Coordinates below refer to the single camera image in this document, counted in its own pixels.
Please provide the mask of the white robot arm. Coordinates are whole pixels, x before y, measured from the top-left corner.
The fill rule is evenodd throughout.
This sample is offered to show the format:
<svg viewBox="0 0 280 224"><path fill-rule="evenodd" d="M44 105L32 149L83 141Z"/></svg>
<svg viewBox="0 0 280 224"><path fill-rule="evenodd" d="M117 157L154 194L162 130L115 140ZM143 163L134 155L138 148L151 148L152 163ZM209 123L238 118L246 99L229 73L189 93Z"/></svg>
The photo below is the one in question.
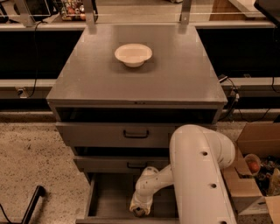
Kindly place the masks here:
<svg viewBox="0 0 280 224"><path fill-rule="evenodd" d="M169 153L164 169L144 169L129 210L136 217L148 215L154 194L173 186L179 224L237 224L221 175L234 162L233 142L217 131L187 124L171 135Z"/></svg>

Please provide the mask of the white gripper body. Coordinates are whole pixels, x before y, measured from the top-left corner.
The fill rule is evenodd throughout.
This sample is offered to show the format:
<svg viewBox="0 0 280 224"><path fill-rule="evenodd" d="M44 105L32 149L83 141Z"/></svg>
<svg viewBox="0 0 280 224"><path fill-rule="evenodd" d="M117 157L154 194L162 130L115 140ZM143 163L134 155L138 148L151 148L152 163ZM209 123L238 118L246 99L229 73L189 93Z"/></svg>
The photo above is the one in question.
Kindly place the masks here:
<svg viewBox="0 0 280 224"><path fill-rule="evenodd" d="M145 209L146 207L151 207L153 203L152 196L141 196L137 192L134 192L130 206L140 207Z"/></svg>

